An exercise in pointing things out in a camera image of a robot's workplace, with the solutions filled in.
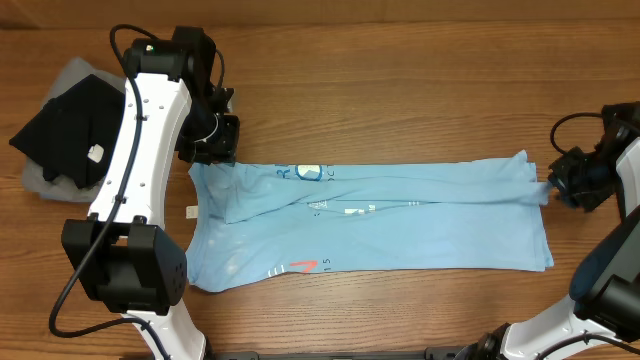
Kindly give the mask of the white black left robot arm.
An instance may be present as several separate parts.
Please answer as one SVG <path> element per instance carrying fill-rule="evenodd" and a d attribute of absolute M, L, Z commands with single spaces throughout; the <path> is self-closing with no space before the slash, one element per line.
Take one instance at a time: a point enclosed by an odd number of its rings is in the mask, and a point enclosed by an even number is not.
<path fill-rule="evenodd" d="M 213 357 L 183 295 L 184 250 L 166 233 L 165 196 L 174 159 L 233 163 L 240 122 L 215 42 L 179 26 L 168 40 L 141 31 L 117 53 L 126 77 L 121 127 L 109 168 L 88 215 L 64 224 L 61 242 L 71 285 L 134 326 L 155 359 Z"/>

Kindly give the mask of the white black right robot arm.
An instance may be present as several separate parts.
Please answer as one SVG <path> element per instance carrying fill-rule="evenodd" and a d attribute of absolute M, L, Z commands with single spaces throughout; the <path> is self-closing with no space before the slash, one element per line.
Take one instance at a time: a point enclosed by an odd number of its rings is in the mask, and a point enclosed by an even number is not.
<path fill-rule="evenodd" d="M 639 105 L 606 105 L 593 151 L 561 151 L 548 179 L 572 208 L 593 211 L 610 196 L 621 223 L 580 263 L 569 293 L 537 316 L 504 324 L 457 359 L 566 359 L 601 345 L 639 351 Z"/>

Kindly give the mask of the light blue t-shirt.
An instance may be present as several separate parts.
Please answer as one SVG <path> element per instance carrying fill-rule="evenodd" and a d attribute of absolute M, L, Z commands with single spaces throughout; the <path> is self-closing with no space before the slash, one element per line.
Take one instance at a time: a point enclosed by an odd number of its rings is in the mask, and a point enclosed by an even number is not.
<path fill-rule="evenodd" d="M 542 272 L 548 184 L 525 152 L 400 165 L 200 165 L 191 284 L 209 291 L 285 273 L 412 269 Z"/>

